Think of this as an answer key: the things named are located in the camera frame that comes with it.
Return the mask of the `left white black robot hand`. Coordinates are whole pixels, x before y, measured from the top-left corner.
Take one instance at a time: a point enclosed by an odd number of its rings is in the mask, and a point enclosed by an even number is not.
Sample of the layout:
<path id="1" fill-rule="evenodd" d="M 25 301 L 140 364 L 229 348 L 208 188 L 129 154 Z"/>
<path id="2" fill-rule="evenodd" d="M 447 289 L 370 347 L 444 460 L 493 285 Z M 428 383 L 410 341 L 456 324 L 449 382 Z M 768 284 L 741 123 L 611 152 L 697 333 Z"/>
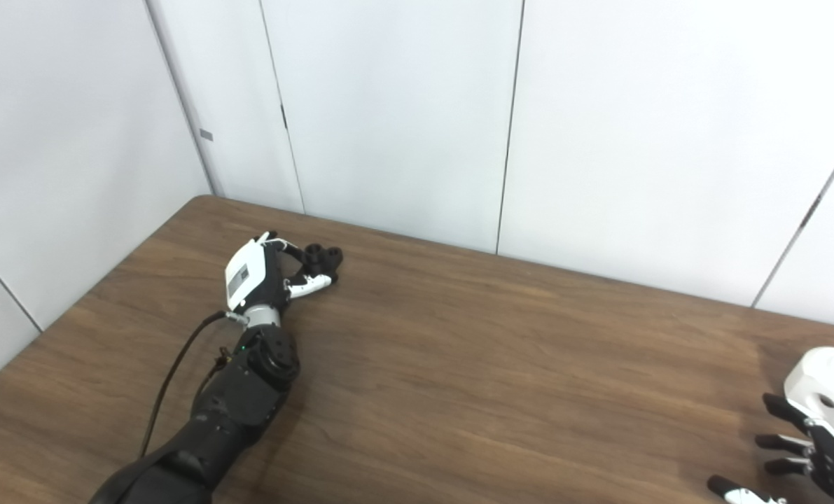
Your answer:
<path id="1" fill-rule="evenodd" d="M 282 312 L 292 300 L 337 283 L 343 259 L 340 248 L 299 248 L 266 232 L 238 249 L 225 269 L 228 309 L 239 315 L 262 306 Z"/>

